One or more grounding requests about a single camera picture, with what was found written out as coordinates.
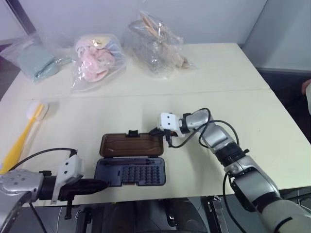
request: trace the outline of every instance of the white wall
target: white wall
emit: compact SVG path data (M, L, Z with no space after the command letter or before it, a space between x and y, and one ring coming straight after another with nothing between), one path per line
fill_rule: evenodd
M243 51L258 68L311 71L311 0L268 0Z
M118 37L143 9L159 16L186 43L243 44L266 0L19 0L37 31L75 38Z
M13 42L26 33L4 0L0 0L0 45Z

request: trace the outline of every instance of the wire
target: wire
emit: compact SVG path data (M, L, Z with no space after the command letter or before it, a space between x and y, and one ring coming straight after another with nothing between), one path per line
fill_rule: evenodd
M180 145L178 145L178 146L174 146L170 140L167 140L167 142L168 142L168 144L169 144L169 147L172 147L172 148L180 148L180 147L182 147L182 146L185 145L197 132L199 132L200 129L202 129L202 128L204 127L203 131L201 132L201 134L200 134L200 136L199 136L199 143L200 143L201 145L203 145L203 144L201 143L201 137L202 137L201 135L205 132L205 130L206 130L206 128L207 128L207 125L208 125L208 123L209 123L209 121L210 121L210 118L211 118L211 113L210 113L210 110L209 110L208 108L201 108L201 109L199 109L199 110L197 110L197 111L200 111L200 110L206 110L206 111L208 112L207 122L206 122L205 124L201 125L201 126L200 126L199 128L197 128L196 130L194 130L194 131L192 132L192 134L190 134L190 136L187 137L187 139L186 139L185 141L183 141L183 142L182 142Z
M205 127L204 129L202 130L202 132L200 133L200 136L199 136L199 144L202 146L202 147L205 147L205 148L208 148L206 145L204 145L202 142L201 142L201 138L202 138L202 135L205 133L207 127L208 127L208 124L210 122L210 119L211 119L211 113L210 113L210 110L208 108L202 108L200 110L206 110L208 112L208 118L207 118L207 123L205 123Z
M230 211L230 208L229 208L229 205L228 205L228 202L227 202L227 198L226 198L226 195L225 195L225 182L227 180L227 174L225 174L225 177L224 177L224 182L223 182L223 197L224 197L224 201L225 201L225 208L229 214L229 216L231 217L232 221L235 223L235 225L237 225L237 227L240 229L240 231L242 233L247 233L243 227L238 223L238 221L233 217L231 211Z
M34 215L35 215L35 218L38 220L39 224L40 224L40 227L42 228L43 232L44 233L47 233L47 230L45 229L44 225L43 225L43 222L41 220L41 218L39 217L37 211L35 210L34 206L31 204L31 202L29 203L30 205L30 208L32 209Z
M178 145L178 146L174 146L174 145L172 144L172 142L168 140L169 147L172 147L172 148L180 148L180 147L182 147L182 146L185 145L197 132L199 132L199 130L202 129L202 128L205 126L205 124L201 125L201 126L200 126L199 128L197 128L195 131L193 131L192 134L190 134L190 136L187 137L187 139L186 139L185 141L183 141L183 142L182 142L180 145Z
M56 225L56 233L58 233L58 226L59 226L59 219L60 219L60 214L62 212L62 207L60 207L60 210L59 210L59 214L58 214L58 218L57 218L57 225Z
M311 198L311 193L306 193L306 194L303 194L303 195L300 195L300 196L295 196L295 197L292 197L292 198L286 198L286 200L297 200L297 199L304 199L304 198Z
M300 199L297 198L297 204L301 206Z
M20 166L21 164L25 163L26 161L36 157L37 155L40 155L40 154L43 154L43 153L46 153L46 152L50 152L50 151L54 151L54 150L69 150L70 151L69 157L77 154L77 150L76 149L72 149L72 148L52 148L52 149L42 150L42 151L37 152L35 154L32 154L29 157L27 157L27 158L23 159L22 161L18 162L15 166L13 166L10 169L10 171L16 169L18 166Z
M310 208L308 208L307 206L304 206L304 205L301 205L301 207L304 208L305 210L307 210L308 212L310 212L310 214L311 214L311 209Z
M223 124L227 125L232 130L232 132L234 133L235 140L236 140L237 144L240 145L239 136L238 136L237 132L235 131L235 129L233 128L232 125L230 125L228 122L226 122L224 120L211 120L210 122L211 123L219 122L219 123L223 123Z

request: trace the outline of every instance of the white brush head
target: white brush head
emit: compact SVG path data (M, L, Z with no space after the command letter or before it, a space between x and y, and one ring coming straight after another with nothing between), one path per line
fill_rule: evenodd
M39 114L39 116L37 116L36 120L42 120L46 113L48 112L48 109L49 109L49 105L45 102L40 102L40 101L36 101L36 102L33 102L32 104L30 104L28 110L27 110L27 113L26 113L26 117L30 120L31 118L33 118L34 114L35 114L35 111L38 107L39 104L43 104L43 108L41 110L41 113Z

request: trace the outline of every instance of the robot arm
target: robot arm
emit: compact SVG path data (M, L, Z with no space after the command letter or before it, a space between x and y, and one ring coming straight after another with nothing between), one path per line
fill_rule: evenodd
M24 203L37 200L67 201L65 219L71 218L75 195L93 194L107 188L104 181L82 178L82 161L74 155L66 160L57 176L15 169L0 175L0 233L9 232Z
M248 150L242 151L226 130L216 125L209 115L207 109L184 114L181 119L174 114L162 113L158 127L180 136L208 123L205 130L199 130L201 138L224 166L226 174L233 179L231 187L241 205L248 211L257 211L270 233L310 233L310 214L297 204L283 200L273 180L246 155Z

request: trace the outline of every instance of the pink cloth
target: pink cloth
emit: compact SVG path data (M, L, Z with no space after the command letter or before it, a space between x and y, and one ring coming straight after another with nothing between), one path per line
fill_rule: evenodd
M96 48L91 40L80 39L75 48L82 61L84 78L89 82L102 79L115 64L115 58L111 52L105 48Z

